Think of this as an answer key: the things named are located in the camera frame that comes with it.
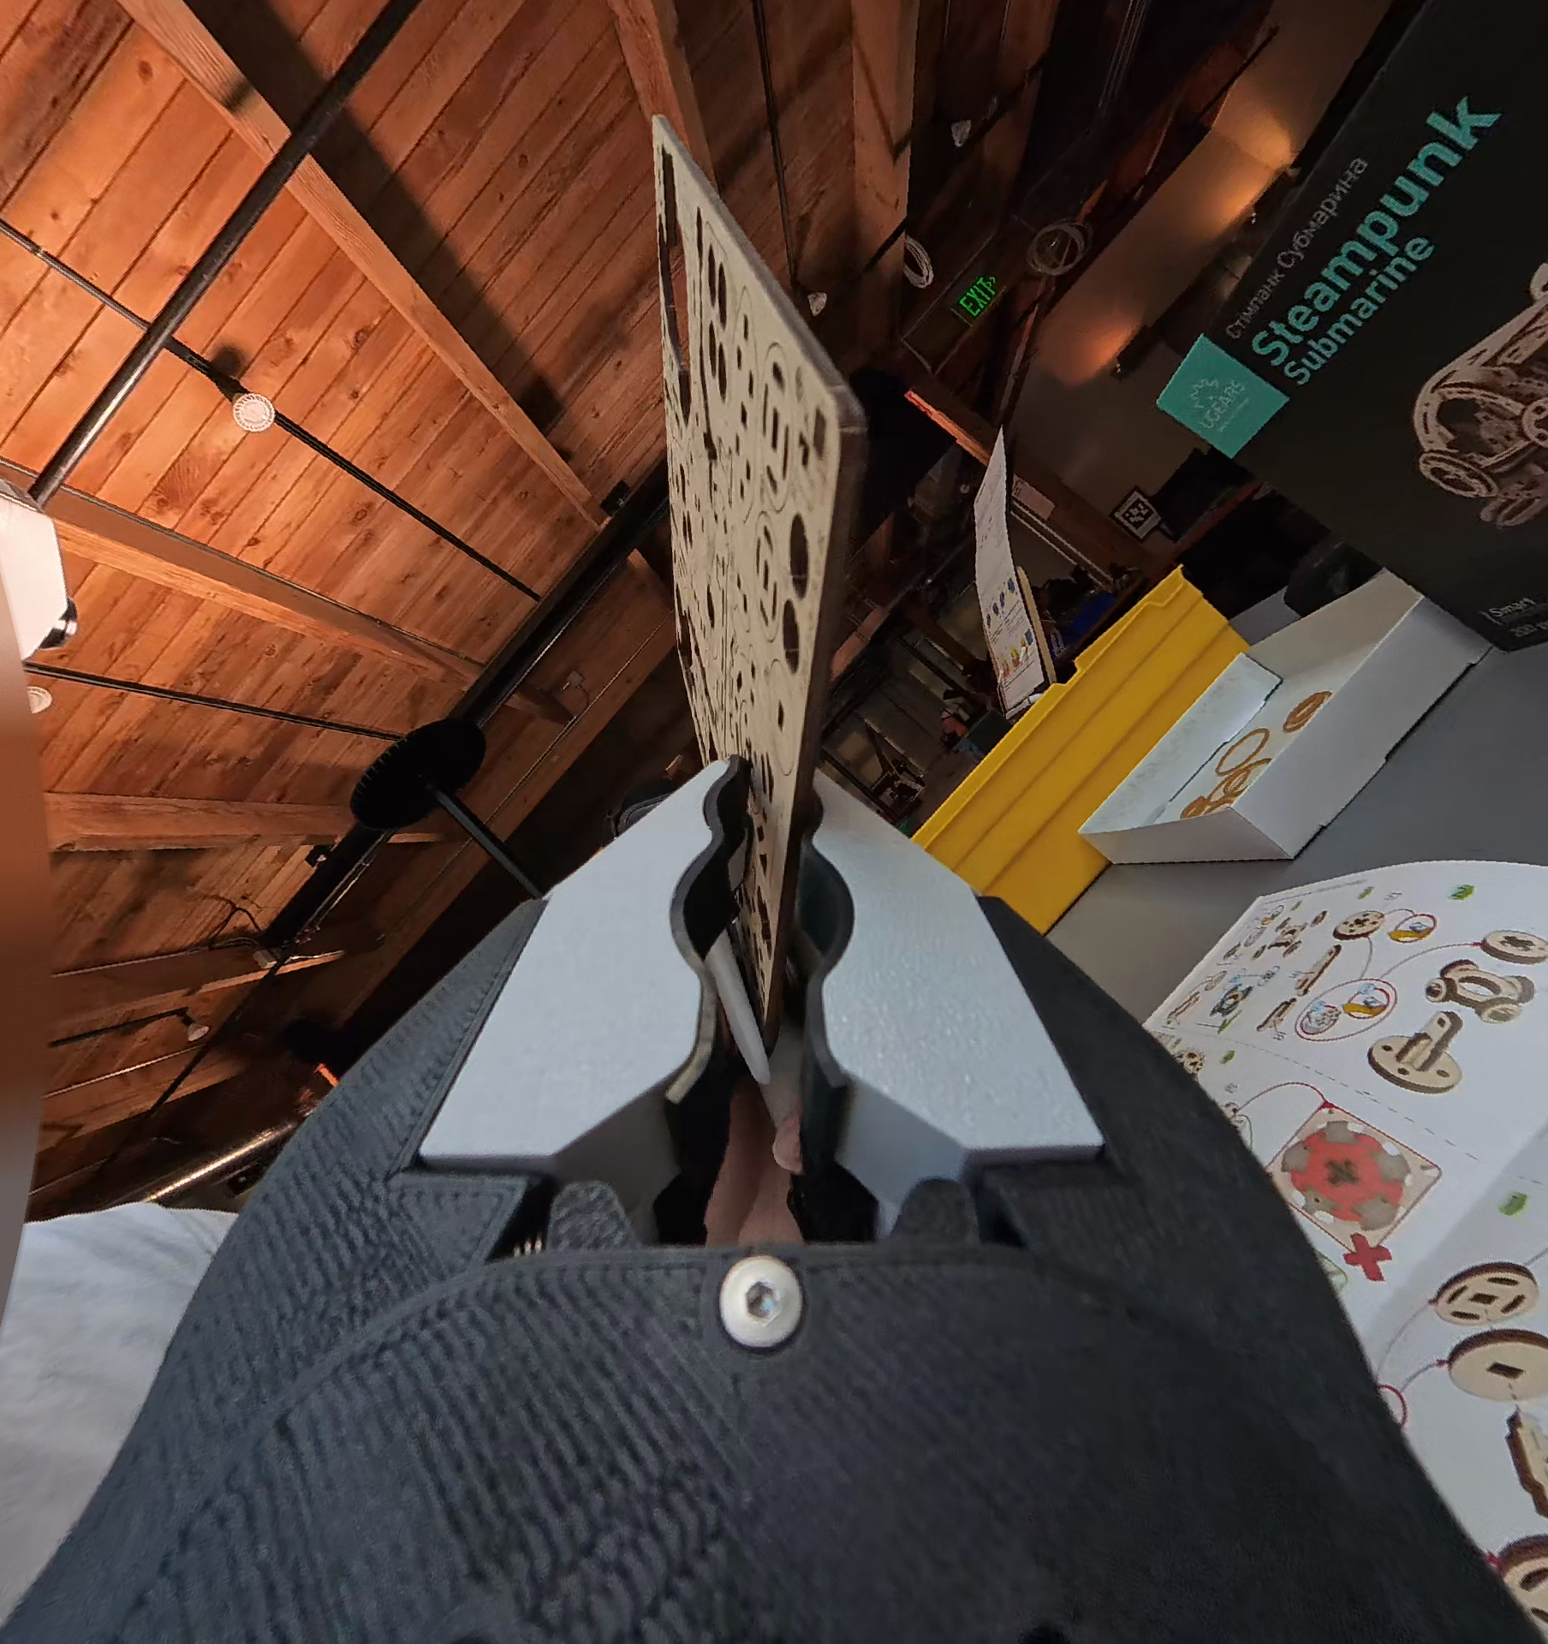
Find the black model kit box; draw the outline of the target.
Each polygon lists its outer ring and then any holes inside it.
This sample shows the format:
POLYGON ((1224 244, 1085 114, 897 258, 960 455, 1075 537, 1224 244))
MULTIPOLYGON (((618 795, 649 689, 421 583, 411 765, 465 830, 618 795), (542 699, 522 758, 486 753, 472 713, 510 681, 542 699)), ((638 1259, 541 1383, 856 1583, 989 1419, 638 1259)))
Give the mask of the black model kit box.
POLYGON ((1156 408, 1491 646, 1548 641, 1548 2, 1419 8, 1156 408))

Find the assembly instruction booklet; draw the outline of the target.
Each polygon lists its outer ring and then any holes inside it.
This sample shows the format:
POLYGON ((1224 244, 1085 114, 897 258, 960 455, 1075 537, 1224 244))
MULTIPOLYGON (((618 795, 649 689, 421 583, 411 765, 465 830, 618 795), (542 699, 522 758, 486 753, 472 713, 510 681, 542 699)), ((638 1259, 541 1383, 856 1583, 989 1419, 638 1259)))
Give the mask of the assembly instruction booklet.
POLYGON ((1299 1223, 1392 1424, 1548 1641, 1548 869, 1269 895, 1145 1028, 1299 1223))

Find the pile of tan rubber bands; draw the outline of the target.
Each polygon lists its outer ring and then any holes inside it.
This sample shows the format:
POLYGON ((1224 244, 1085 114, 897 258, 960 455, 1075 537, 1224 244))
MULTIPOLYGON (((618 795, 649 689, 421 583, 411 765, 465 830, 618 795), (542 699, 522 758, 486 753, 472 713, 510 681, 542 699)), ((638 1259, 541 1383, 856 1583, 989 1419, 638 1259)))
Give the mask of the pile of tan rubber bands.
POLYGON ((1193 821, 1236 809, 1332 698, 1332 691, 1310 693, 1293 701, 1277 701, 1277 696, 1272 696, 1246 729, 1221 746, 1181 789, 1183 799, 1174 818, 1193 821))

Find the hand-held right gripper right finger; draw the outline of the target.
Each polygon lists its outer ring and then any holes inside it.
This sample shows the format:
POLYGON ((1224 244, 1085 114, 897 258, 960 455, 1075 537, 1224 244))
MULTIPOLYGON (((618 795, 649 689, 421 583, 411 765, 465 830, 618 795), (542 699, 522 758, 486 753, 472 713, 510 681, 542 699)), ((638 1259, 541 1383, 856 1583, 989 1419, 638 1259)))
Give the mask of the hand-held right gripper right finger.
POLYGON ((791 963, 803 1239, 876 1241, 924 1182, 1096 1158, 1101 1129, 983 902, 832 780, 813 797, 791 963))

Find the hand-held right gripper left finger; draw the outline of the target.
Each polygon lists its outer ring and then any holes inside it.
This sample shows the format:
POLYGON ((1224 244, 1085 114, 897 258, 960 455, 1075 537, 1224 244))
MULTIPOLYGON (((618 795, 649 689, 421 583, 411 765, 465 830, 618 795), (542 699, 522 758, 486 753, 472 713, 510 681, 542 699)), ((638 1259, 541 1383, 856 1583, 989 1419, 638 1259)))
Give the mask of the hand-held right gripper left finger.
POLYGON ((712 763, 539 903, 417 1145, 424 1169, 602 1184, 657 1244, 705 1242, 746 1073, 710 948, 733 944, 748 794, 743 758, 712 763))

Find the yellow plastic bin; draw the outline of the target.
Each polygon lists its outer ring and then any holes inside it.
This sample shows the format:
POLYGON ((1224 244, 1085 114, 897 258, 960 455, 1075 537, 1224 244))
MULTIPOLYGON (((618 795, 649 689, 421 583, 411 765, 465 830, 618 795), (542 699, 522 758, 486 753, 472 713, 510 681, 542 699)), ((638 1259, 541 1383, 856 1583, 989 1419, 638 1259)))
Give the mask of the yellow plastic bin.
POLYGON ((1197 705, 1245 641, 1171 571, 1084 650, 912 842, 976 895, 1049 932, 1108 867, 1084 824, 1197 705))

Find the person's left hand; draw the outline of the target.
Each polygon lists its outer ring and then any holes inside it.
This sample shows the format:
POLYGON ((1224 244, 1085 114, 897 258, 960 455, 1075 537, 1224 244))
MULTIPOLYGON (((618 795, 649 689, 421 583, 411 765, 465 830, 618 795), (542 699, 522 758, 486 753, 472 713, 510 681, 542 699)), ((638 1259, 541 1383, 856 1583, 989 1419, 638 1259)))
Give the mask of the person's left hand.
POLYGON ((727 1109, 727 1138, 703 1215, 712 1249, 772 1249, 804 1244, 791 1210, 792 1167, 801 1165, 801 1122, 770 1119, 763 1088, 743 1076, 727 1109))

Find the white cardboard tray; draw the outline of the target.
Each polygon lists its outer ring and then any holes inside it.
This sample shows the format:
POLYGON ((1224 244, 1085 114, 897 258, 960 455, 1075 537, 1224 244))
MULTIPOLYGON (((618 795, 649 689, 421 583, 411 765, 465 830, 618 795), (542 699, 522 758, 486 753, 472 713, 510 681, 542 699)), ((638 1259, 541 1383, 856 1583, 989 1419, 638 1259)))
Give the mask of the white cardboard tray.
POLYGON ((1113 866, 1293 860, 1489 648, 1383 574, 1238 655, 1082 824, 1113 866), (1243 800, 1178 821, 1181 789, 1277 696, 1332 698, 1243 800))

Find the white ceiling-mounted device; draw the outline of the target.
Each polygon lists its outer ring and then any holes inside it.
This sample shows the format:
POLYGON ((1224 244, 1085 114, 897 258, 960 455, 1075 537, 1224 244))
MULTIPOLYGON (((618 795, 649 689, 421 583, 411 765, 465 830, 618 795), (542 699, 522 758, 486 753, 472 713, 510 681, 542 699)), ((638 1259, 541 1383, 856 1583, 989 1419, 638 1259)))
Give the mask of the white ceiling-mounted device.
POLYGON ((0 574, 20 660, 75 638, 78 612, 66 590, 56 526, 1 479, 0 574))

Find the black round ceiling fixture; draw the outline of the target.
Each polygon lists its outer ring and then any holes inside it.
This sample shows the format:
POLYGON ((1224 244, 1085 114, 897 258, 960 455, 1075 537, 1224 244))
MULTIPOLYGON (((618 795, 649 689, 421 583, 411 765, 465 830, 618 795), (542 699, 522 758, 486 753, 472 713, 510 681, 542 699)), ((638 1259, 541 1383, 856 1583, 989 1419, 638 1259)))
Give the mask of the black round ceiling fixture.
POLYGON ((486 753, 479 723, 447 717, 424 725, 395 741, 358 778, 349 802, 351 816, 359 828, 383 838, 416 830, 433 812, 443 812, 524 895, 541 898, 544 893, 515 855, 460 800, 460 792, 481 771, 486 753))

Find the black power brick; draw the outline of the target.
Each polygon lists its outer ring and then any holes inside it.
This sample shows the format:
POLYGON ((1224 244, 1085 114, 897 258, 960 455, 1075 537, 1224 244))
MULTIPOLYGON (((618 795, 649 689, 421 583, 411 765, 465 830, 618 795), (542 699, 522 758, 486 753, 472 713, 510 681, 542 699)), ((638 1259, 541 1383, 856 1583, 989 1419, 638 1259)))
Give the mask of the black power brick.
POLYGON ((1380 576, 1380 566, 1354 545, 1327 537, 1311 545, 1287 576, 1281 600, 1296 617, 1310 616, 1380 576))

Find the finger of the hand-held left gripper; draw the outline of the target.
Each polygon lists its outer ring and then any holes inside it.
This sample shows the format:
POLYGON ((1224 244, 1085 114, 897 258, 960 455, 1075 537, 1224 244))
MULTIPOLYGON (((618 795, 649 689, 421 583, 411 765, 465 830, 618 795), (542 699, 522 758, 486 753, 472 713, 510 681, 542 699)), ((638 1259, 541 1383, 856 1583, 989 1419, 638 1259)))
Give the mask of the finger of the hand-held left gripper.
POLYGON ((709 948, 709 979, 746 1076, 757 1086, 770 1086, 763 1030, 751 1006, 733 944, 712 944, 709 948))

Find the wooden laser-cut parts sheet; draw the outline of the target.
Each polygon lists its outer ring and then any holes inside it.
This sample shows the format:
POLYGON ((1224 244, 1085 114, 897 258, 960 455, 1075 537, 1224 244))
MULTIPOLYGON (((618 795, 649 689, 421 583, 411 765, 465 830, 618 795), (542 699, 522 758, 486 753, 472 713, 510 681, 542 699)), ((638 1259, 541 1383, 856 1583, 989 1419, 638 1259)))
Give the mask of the wooden laser-cut parts sheet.
POLYGON ((745 763, 745 989, 772 1045, 866 415, 685 143, 650 121, 678 652, 702 756, 745 763))

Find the wooden stand with paper sheet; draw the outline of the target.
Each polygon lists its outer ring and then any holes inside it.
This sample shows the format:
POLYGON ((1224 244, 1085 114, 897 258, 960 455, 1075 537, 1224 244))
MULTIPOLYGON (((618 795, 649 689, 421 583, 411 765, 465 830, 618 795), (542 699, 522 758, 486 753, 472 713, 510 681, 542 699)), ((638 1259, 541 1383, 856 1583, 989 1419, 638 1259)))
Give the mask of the wooden stand with paper sheet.
POLYGON ((1010 468, 998 432, 972 508, 974 590, 998 710, 1013 723, 1054 686, 1051 648, 1034 590, 1010 544, 1010 468))

